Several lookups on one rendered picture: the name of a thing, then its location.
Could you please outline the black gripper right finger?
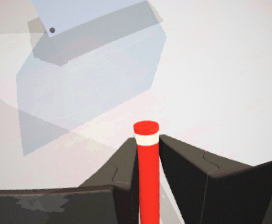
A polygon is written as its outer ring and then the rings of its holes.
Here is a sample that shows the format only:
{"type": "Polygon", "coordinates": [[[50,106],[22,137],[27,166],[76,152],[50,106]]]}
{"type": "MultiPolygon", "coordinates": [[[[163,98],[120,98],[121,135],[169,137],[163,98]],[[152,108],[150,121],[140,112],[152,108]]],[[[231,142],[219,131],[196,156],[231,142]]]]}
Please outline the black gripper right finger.
{"type": "Polygon", "coordinates": [[[168,135],[159,155],[185,224],[272,224],[272,161],[237,163],[168,135]]]}

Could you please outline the red peg with white band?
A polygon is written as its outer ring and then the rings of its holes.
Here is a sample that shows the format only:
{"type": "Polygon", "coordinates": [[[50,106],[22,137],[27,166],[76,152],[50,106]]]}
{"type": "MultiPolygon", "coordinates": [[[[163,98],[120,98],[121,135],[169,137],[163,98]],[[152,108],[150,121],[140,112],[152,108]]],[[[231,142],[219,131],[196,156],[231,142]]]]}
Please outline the red peg with white band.
{"type": "Polygon", "coordinates": [[[133,136],[139,152],[141,224],[160,224],[159,124],[139,121],[133,125],[133,136]]]}

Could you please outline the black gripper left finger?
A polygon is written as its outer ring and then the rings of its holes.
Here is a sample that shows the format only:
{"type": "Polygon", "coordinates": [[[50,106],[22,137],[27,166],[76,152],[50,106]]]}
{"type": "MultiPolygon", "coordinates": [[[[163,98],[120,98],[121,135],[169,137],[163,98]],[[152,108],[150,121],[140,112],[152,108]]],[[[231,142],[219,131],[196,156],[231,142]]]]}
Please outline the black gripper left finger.
{"type": "Polygon", "coordinates": [[[140,171],[135,137],[72,188],[0,189],[0,224],[139,224],[140,171]]]}

